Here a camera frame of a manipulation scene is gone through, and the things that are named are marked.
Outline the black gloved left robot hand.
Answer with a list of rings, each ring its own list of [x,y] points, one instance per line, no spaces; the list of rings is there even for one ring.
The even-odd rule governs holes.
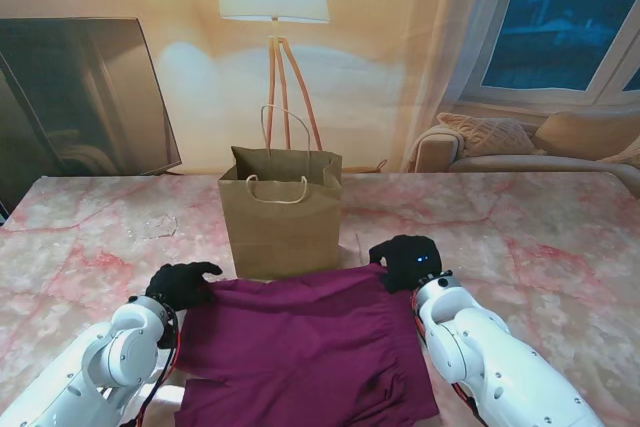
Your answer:
[[[152,276],[145,296],[179,312],[198,307],[213,299],[206,274],[219,276],[222,269],[211,262],[165,264]]]

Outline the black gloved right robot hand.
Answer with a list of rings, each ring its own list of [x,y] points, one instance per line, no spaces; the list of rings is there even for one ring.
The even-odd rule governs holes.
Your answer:
[[[397,235],[372,247],[369,260],[379,265],[385,262],[386,272],[381,281],[390,294],[414,291],[423,279],[442,272],[439,250],[426,236]]]

